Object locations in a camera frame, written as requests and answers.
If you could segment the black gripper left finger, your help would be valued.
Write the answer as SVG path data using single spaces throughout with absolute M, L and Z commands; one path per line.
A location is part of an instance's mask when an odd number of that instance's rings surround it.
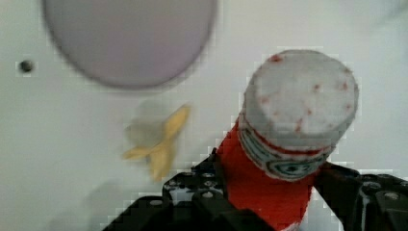
M 220 159 L 207 159 L 166 181 L 162 194 L 133 202 L 102 231 L 275 231 L 228 199 Z

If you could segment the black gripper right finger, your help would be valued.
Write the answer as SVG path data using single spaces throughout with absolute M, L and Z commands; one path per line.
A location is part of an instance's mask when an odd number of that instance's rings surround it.
M 314 187 L 344 231 L 408 231 L 406 180 L 325 163 Z

